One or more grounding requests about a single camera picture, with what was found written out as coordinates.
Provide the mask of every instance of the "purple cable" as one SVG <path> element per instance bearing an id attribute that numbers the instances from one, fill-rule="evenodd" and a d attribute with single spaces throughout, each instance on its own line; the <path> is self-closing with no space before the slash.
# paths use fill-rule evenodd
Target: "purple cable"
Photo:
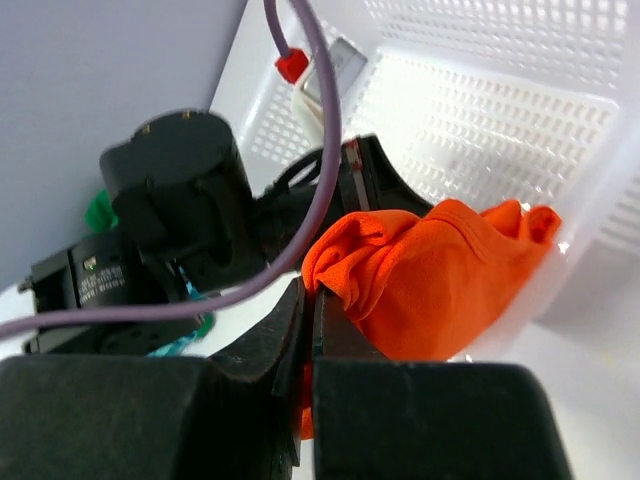
<path id="1" fill-rule="evenodd" d="M 261 292 L 282 273 L 289 271 L 304 255 L 327 213 L 340 169 L 342 121 L 336 79 L 329 57 L 329 48 L 322 28 L 308 0 L 290 0 L 311 45 L 318 72 L 324 107 L 324 151 L 315 196 L 309 211 L 289 245 L 267 269 L 253 277 L 238 290 L 217 298 L 169 305 L 111 307 L 104 309 L 47 312 L 17 318 L 0 324 L 0 338 L 27 330 L 63 325 L 115 322 L 155 322 L 188 318 L 229 307 Z"/>
<path id="2" fill-rule="evenodd" d="M 289 58 L 291 49 L 287 43 L 287 39 L 282 32 L 282 25 L 278 19 L 278 10 L 276 8 L 276 0 L 264 0 L 264 14 L 267 17 L 267 25 L 271 30 L 271 36 L 276 44 L 278 52 L 282 58 Z"/>

